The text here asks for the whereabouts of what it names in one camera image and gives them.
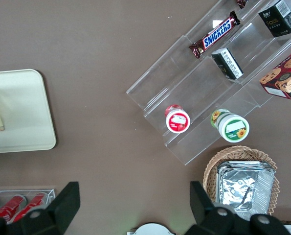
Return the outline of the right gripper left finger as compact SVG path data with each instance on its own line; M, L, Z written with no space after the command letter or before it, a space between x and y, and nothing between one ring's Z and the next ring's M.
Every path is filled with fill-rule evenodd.
M69 182L46 209L31 211L11 224L0 218L0 235L63 235L79 208L79 183Z

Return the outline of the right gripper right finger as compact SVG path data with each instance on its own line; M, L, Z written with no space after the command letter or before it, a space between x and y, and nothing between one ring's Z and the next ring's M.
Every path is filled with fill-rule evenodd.
M190 207L196 221L189 235L288 235L277 218L255 214L249 221L222 206L215 207L199 181L190 183Z

